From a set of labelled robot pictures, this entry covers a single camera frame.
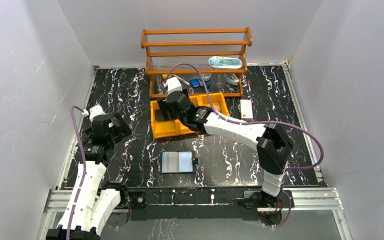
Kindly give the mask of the gold VIP card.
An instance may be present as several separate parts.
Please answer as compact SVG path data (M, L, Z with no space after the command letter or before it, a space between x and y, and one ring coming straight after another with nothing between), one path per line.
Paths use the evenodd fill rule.
M215 109L216 111L218 111L218 112L221 112L221 111L222 111L222 108L221 108L221 106L220 106L218 103L214 103L214 104L213 104L213 107L214 107L214 109Z

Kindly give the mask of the black leather card holder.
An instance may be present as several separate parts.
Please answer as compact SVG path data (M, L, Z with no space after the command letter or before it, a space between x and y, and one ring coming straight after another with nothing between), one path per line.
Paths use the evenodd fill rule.
M161 174L192 174L196 172L197 158L192 151L165 151L161 154Z

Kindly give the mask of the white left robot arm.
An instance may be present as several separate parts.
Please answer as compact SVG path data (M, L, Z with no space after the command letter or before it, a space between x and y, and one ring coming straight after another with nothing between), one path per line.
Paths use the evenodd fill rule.
M101 184L115 145L131 135L131 129L118 112L107 114L100 104L82 110L82 115L91 126L83 133L74 128L81 154L76 181L62 218L46 233L47 240L99 240L113 210L133 205L122 182Z

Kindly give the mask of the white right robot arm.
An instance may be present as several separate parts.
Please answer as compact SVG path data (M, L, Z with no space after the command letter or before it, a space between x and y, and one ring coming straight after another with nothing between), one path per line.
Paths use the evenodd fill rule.
M293 144L279 123L247 122L224 115L205 105L195 105L176 77L162 84L165 98L157 103L163 119L179 120L189 130L217 135L242 143L257 152L263 169L262 202L275 207L282 199L281 188Z

